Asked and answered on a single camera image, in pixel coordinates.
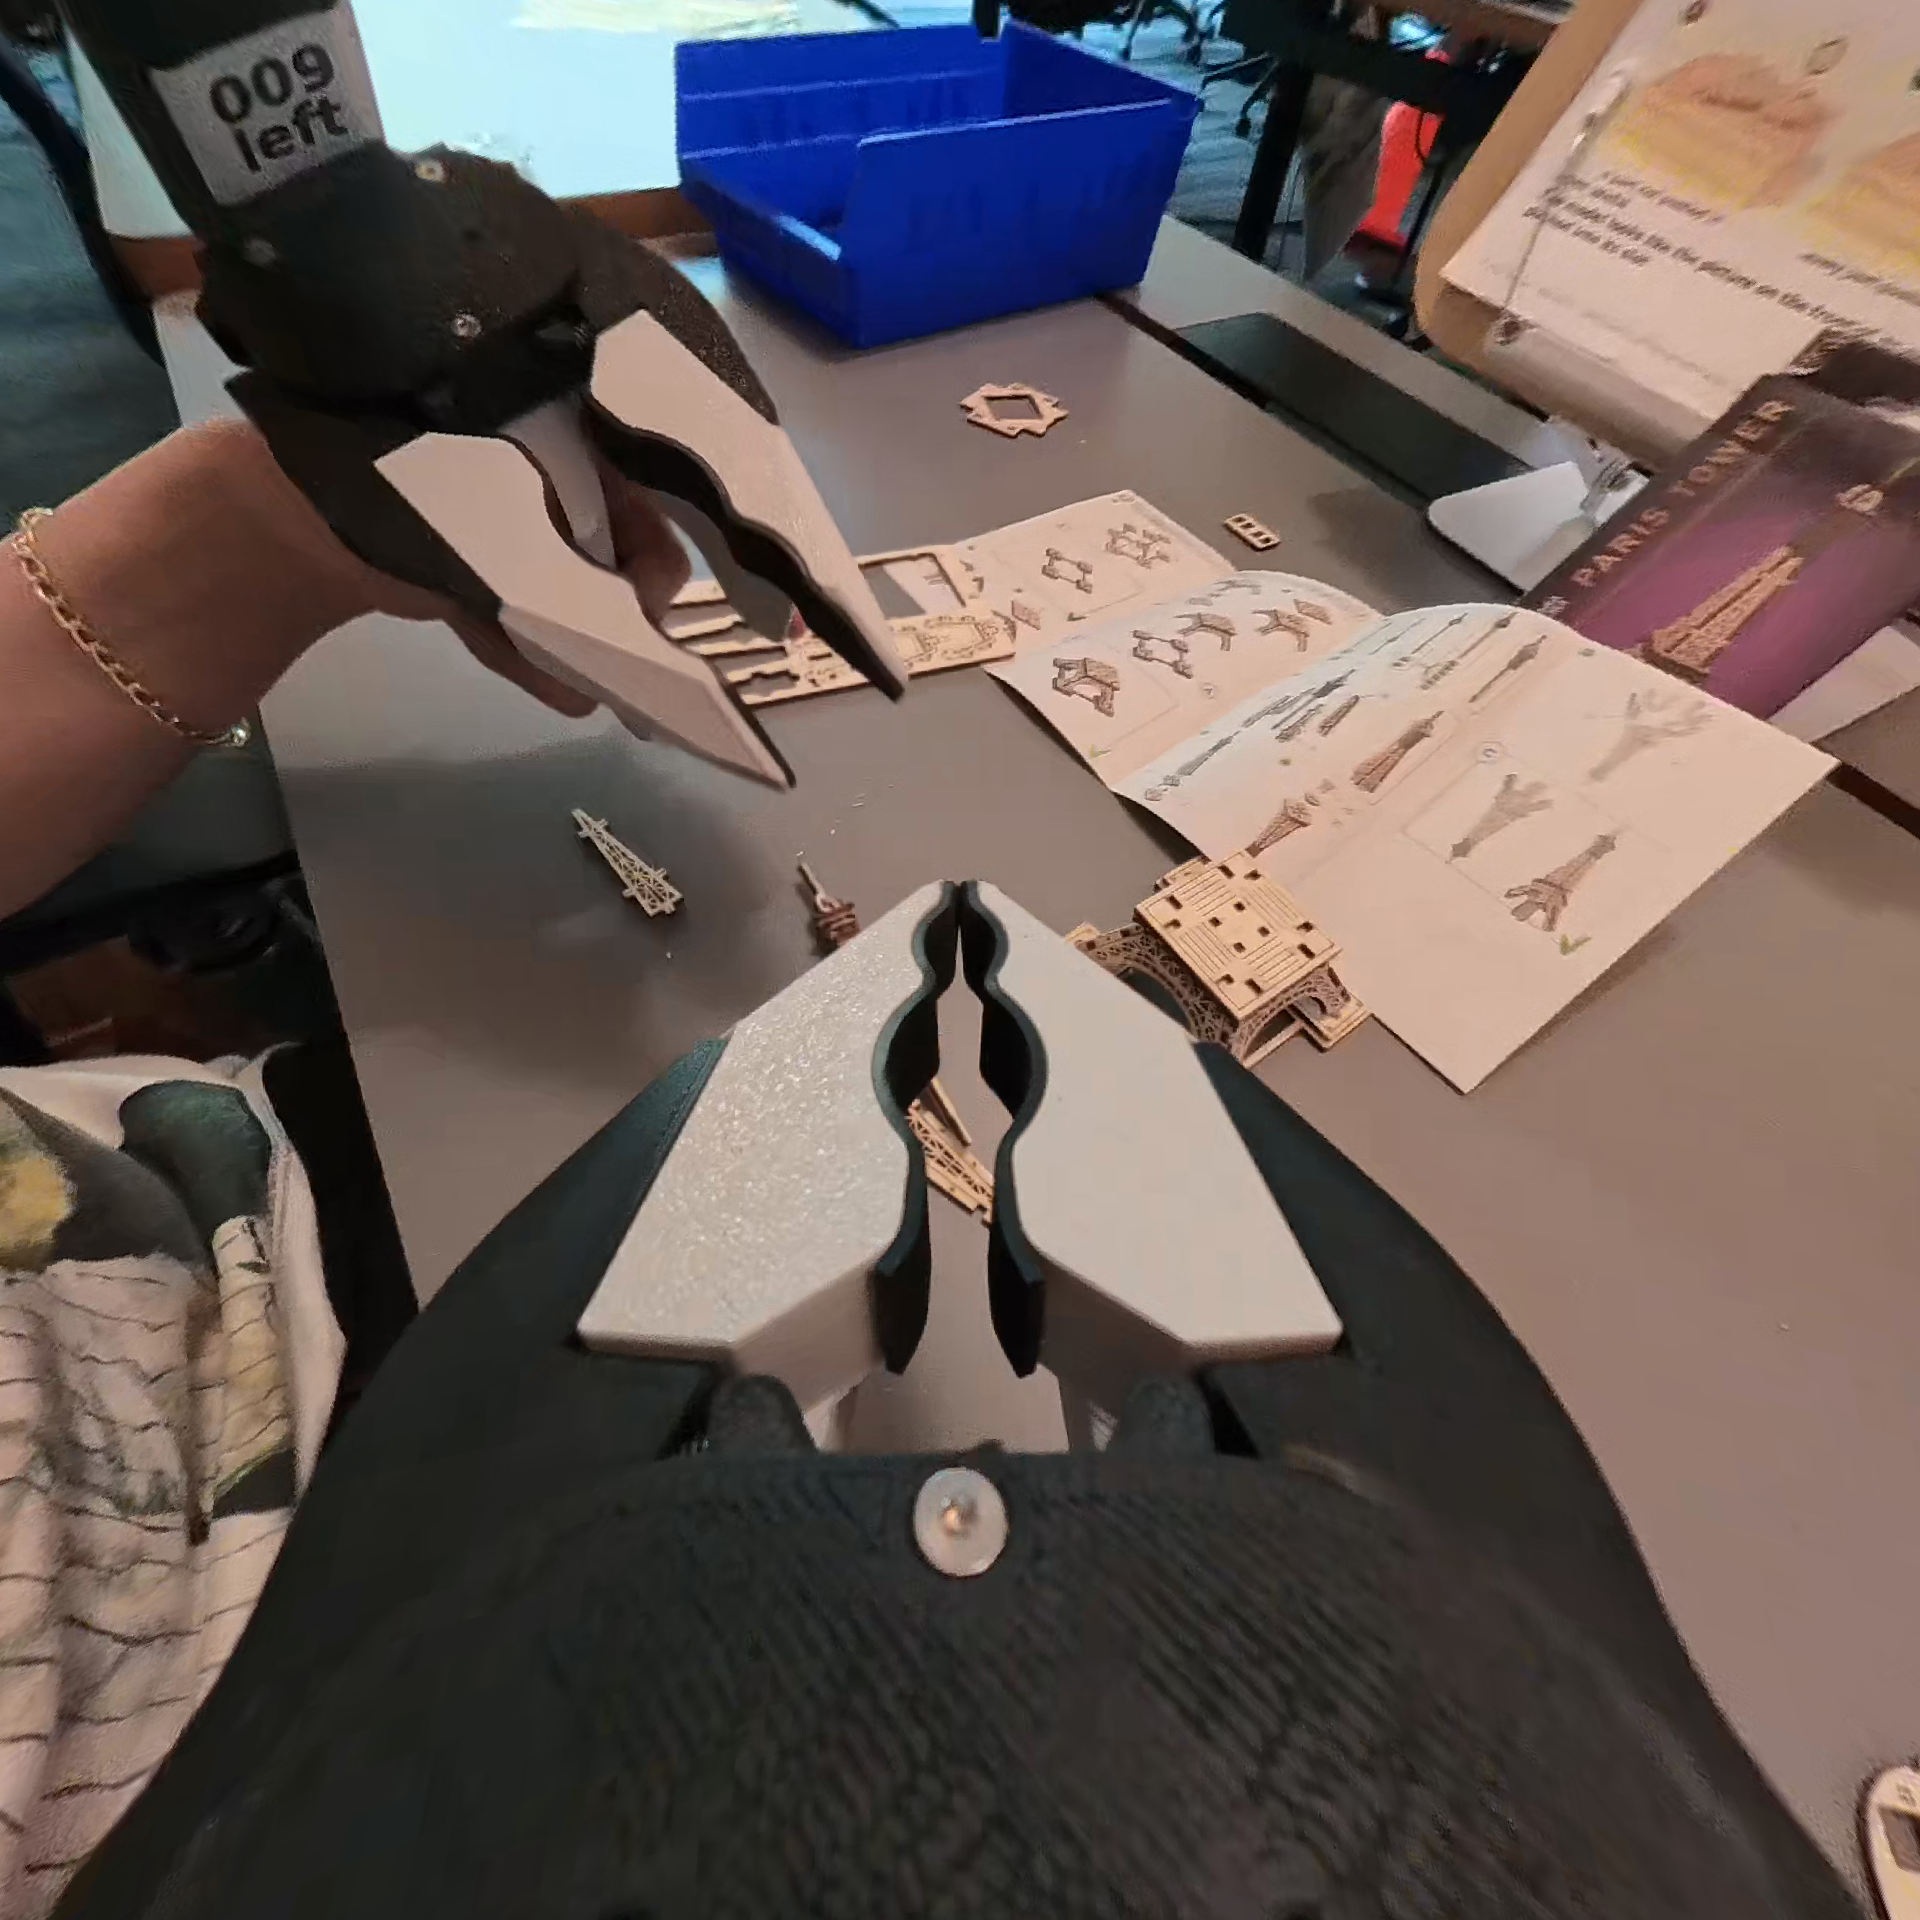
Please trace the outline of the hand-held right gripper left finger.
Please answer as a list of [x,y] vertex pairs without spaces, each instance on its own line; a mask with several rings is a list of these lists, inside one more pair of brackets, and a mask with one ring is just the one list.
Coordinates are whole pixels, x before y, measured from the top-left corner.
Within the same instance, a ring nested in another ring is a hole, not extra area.
[[923,1141],[960,887],[923,885],[716,1047],[584,1317],[597,1358],[769,1379],[852,1449],[862,1387],[927,1323]]

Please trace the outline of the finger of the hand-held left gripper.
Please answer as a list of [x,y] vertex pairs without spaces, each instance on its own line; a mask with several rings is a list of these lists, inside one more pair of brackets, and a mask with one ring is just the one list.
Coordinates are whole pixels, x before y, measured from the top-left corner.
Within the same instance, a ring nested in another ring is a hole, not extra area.
[[621,571],[604,471],[577,396],[490,436],[422,435],[380,454],[375,471],[498,601],[498,629],[517,656],[635,739],[791,789],[796,775],[766,734],[706,661],[662,634]]
[[756,637],[780,641],[797,620],[866,684],[903,696],[893,626],[780,422],[635,311],[591,346],[586,426]]

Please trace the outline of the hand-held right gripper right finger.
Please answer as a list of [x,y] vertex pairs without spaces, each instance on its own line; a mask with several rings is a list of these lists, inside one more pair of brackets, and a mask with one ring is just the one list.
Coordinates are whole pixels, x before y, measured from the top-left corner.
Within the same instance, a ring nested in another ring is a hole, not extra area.
[[1013,1372],[1049,1372],[1067,1445],[1097,1449],[1146,1379],[1330,1358],[1339,1317],[1215,1071],[988,878],[963,885],[979,1083],[1003,1109],[988,1304]]

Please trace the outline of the wooden lattice tower panel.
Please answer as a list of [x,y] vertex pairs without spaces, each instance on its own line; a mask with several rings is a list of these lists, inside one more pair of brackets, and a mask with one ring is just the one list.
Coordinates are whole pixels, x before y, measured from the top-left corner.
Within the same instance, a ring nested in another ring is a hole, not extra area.
[[681,913],[681,887],[657,863],[632,851],[604,820],[577,805],[573,826],[577,837],[608,869],[621,901],[629,901],[647,919],[670,919]]
[[923,1146],[927,1183],[960,1210],[988,1223],[996,1183],[986,1158],[973,1150],[973,1131],[938,1078],[932,1078],[923,1093],[907,1108],[907,1127]]

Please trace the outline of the grey desk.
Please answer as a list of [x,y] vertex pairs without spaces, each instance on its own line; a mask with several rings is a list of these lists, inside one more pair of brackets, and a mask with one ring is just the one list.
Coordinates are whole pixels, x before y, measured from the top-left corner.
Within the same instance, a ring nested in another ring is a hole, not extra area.
[[[1401,497],[1128,308],[847,358],[687,275],[778,396],[857,557],[1136,491],[1394,611],[1487,586]],[[1026,381],[1046,436],[960,400]],[[266,702],[298,870],[422,1296],[662,1064],[811,956],[796,859],[862,922],[992,878],[1113,922],[1177,851],[1001,684],[769,712],[766,789],[569,724],[436,629],[364,620]],[[604,820],[686,895],[647,919]],[[1264,1078],[1471,1272],[1589,1439],[1721,1714],[1867,1895],[1862,1783],[1915,1758],[1915,837],[1816,787],[1476,1093],[1380,1020]]]

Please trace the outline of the person's left hand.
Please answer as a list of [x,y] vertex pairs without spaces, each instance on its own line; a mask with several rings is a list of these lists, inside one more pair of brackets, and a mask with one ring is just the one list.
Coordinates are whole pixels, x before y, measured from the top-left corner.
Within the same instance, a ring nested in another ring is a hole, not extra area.
[[270,606],[284,611],[298,634],[298,652],[289,661],[289,668],[338,629],[350,629],[364,616],[393,616],[415,626],[445,626],[460,637],[479,664],[526,688],[542,711],[562,717],[591,712],[591,696],[532,668],[495,626],[470,620],[448,601],[399,582],[373,563],[356,561],[327,531],[326,513],[315,513],[313,502],[289,484],[266,440],[247,422],[213,419],[202,426],[182,426],[158,445],[113,467],[94,487],[102,484],[143,497],[182,502],[197,525],[194,545],[202,557],[213,557],[213,545],[225,545],[236,551],[233,566],[243,571],[255,592],[270,601]]

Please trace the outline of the wooden tower base model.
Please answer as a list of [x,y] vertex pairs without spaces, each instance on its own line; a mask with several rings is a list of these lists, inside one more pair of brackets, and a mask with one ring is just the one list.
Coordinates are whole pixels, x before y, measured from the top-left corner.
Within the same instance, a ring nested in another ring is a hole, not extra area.
[[1335,973],[1339,946],[1244,851],[1174,869],[1128,922],[1080,922],[1071,950],[1244,1071],[1298,1036],[1333,1049],[1369,1020]]

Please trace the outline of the wooden punch-out sheet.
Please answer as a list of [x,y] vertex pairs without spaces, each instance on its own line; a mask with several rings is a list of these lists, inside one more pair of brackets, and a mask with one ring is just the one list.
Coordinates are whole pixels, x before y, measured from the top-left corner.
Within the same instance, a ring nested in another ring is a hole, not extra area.
[[[986,577],[952,545],[857,557],[866,582],[897,586],[912,606],[893,616],[893,637],[907,675],[938,675],[1007,661],[1016,629],[988,606]],[[691,581],[670,606],[670,641],[722,668],[746,711],[778,711],[862,688],[826,641],[796,629],[780,641],[756,637],[724,601],[722,582]]]

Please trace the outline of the blue plastic bin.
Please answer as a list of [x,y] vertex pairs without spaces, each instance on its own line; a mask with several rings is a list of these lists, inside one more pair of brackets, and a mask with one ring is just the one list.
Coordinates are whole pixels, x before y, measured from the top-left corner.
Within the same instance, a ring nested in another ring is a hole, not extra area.
[[1201,97],[1007,19],[686,42],[681,195],[852,348],[1146,275]]

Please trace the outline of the folded instruction booklet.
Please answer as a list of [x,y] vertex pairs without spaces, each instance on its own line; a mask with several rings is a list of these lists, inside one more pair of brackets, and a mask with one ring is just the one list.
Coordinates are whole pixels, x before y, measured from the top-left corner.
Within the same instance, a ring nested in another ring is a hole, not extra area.
[[1013,629],[992,675],[1185,851],[1287,887],[1463,1093],[1831,775],[1544,611],[1378,611],[1130,491],[963,551]]

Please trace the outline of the printed white t-shirt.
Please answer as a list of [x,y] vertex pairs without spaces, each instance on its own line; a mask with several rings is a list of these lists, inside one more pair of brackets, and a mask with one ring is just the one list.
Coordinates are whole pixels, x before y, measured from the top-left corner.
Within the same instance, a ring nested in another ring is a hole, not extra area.
[[340,1367],[266,1057],[4,1071],[4,1918],[56,1910],[222,1678]]

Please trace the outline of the orange bag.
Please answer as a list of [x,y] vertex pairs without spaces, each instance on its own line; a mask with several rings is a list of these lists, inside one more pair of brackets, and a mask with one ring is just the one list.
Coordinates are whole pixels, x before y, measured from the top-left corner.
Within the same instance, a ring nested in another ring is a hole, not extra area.
[[1406,101],[1385,109],[1374,159],[1374,195],[1352,229],[1357,245],[1385,252],[1406,246],[1415,204],[1431,178],[1441,132],[1446,122],[1440,113],[1420,113]]

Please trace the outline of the white stand base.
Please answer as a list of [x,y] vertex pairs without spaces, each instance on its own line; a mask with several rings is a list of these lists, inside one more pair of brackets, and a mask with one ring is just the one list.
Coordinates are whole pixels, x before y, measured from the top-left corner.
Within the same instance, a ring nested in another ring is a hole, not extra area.
[[1581,445],[1553,467],[1441,496],[1424,506],[1424,523],[1515,592],[1537,592],[1619,513],[1645,484],[1649,473],[1619,449]]

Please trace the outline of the purple puzzle box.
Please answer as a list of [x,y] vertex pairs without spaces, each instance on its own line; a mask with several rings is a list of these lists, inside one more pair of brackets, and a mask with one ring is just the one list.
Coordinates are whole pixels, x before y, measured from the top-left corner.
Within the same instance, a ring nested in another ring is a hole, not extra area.
[[1920,597],[1920,365],[1818,331],[1524,606],[1774,717]]

